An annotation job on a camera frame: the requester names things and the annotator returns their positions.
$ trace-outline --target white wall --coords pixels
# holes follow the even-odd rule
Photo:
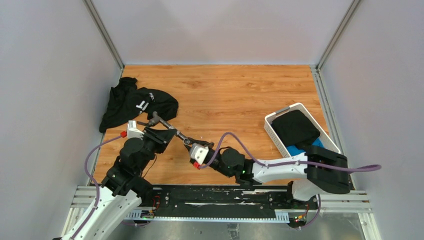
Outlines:
[[[352,0],[94,0],[125,64],[316,64]]]
[[[0,239],[60,237],[119,69],[81,0],[0,0]]]
[[[384,240],[423,239],[424,1],[364,0],[322,75]]]

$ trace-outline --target wooden floor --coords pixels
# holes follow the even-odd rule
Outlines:
[[[178,114],[169,122],[186,136],[218,143],[224,132],[234,132],[258,159],[282,157],[264,130],[264,117],[288,105],[303,103],[327,132],[312,73],[306,65],[126,66],[122,76],[137,78],[139,88],[162,90],[176,98]],[[136,120],[147,122],[147,114],[142,113]],[[108,129],[104,140],[124,130],[126,124]],[[94,173],[97,181],[105,177],[125,140],[116,140],[101,149]],[[222,146],[244,153],[231,136]],[[211,168],[194,168],[182,141],[176,137],[157,156],[146,179],[152,184],[235,184],[234,178]]]

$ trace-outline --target purple cable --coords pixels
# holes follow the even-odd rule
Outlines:
[[[310,226],[315,221],[315,219],[317,219],[317,217],[318,217],[318,215],[320,214],[320,211],[321,211],[321,196],[319,194],[317,194],[316,198],[318,200],[318,209],[316,210],[315,216],[313,216],[312,220],[308,221],[304,226],[299,227],[299,229],[293,228],[294,230],[300,231],[300,230],[306,228],[307,226]]]
[[[221,139],[218,142],[218,145],[216,145],[216,150],[213,153],[212,158],[209,160],[208,163],[206,163],[206,165],[201,166],[200,169],[207,168],[212,164],[214,159],[217,157],[218,152],[220,151],[220,147],[221,147],[221,144],[223,143],[224,137],[227,136],[227,135],[233,136],[235,138],[235,140],[237,140],[237,142],[244,149],[244,151],[247,153],[247,155],[249,155],[249,157],[255,163],[257,163],[261,166],[264,166],[264,167],[277,167],[277,166],[292,165],[292,164],[308,164],[308,165],[314,165],[314,166],[318,166],[318,167],[323,167],[323,168],[327,168],[327,169],[332,169],[332,170],[337,170],[337,171],[342,171],[342,172],[348,172],[348,173],[372,172],[372,171],[380,170],[382,168],[382,166],[379,165],[379,164],[366,165],[366,166],[361,166],[361,167],[358,167],[358,168],[346,168],[346,167],[339,167],[339,166],[331,166],[331,165],[327,165],[327,164],[324,164],[324,163],[313,162],[313,161],[286,161],[286,162],[279,162],[279,163],[262,163],[262,162],[258,161],[249,152],[249,150],[246,148],[246,146],[242,143],[242,141],[240,141],[240,139],[234,133],[228,131],[228,132],[226,132],[222,135]]]
[[[96,179],[89,173],[89,169],[88,169],[88,164],[89,164],[89,158],[90,156],[94,153],[94,151],[96,151],[97,149],[99,149],[101,146],[108,144],[112,141],[115,141],[117,139],[122,138],[122,136],[117,136],[114,137],[112,139],[109,139],[107,141],[104,141],[102,143],[100,143],[99,145],[97,145],[95,148],[93,148],[89,153],[87,158],[85,159],[84,162],[84,171],[85,174],[90,178],[91,181],[93,181],[94,185],[95,185],[95,200],[94,200],[94,206],[93,208],[90,210],[90,213],[87,215],[87,217],[85,218],[85,220],[82,222],[82,224],[76,229],[76,231],[73,233],[73,235],[70,237],[70,239],[75,239],[75,237],[78,235],[78,233],[80,233],[81,229],[83,229],[83,227],[87,224],[87,222],[90,220],[90,218],[92,217],[94,211],[97,208],[97,204],[99,203],[99,198],[100,198],[100,188],[99,188],[99,184],[97,183]]]

